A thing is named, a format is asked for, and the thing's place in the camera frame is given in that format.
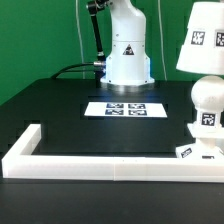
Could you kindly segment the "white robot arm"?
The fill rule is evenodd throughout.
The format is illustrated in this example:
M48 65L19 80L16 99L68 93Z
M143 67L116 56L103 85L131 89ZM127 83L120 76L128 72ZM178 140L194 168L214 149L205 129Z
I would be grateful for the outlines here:
M102 83L140 86L154 82L145 53L146 17L130 0L110 0L112 50Z

